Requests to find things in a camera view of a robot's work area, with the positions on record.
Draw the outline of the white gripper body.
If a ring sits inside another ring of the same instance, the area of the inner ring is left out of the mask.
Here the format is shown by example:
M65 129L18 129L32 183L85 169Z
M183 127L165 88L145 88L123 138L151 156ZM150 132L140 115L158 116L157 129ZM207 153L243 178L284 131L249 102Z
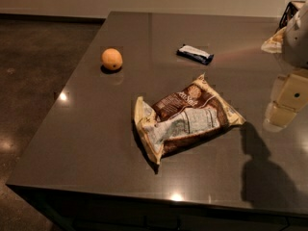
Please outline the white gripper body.
M288 75L279 74L274 81L270 100L294 112L308 104L308 70L296 68Z

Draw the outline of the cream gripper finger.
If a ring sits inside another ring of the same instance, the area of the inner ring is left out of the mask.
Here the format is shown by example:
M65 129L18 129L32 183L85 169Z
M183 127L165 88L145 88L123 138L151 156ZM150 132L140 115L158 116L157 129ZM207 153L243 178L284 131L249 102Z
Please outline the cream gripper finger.
M269 132L280 132L285 129L295 118L294 111L279 107L270 102L266 108L263 127Z

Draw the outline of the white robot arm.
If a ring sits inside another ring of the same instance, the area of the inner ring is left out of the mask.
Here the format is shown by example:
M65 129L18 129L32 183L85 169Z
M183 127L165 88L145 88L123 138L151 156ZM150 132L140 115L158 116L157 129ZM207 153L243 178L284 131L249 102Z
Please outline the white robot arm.
M308 2L288 3L273 36L261 50L288 69L274 81L264 128L279 132L308 104Z

